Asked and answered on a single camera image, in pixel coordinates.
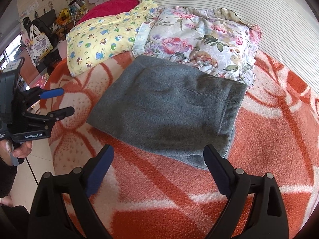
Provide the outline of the left hand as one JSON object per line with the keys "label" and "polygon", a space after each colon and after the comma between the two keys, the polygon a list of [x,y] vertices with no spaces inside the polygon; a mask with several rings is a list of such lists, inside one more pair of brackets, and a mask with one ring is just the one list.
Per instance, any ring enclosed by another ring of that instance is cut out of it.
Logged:
{"label": "left hand", "polygon": [[5,164],[12,166],[11,155],[16,158],[26,158],[32,151],[32,141],[22,143],[18,148],[11,149],[9,140],[1,141],[1,159]]}

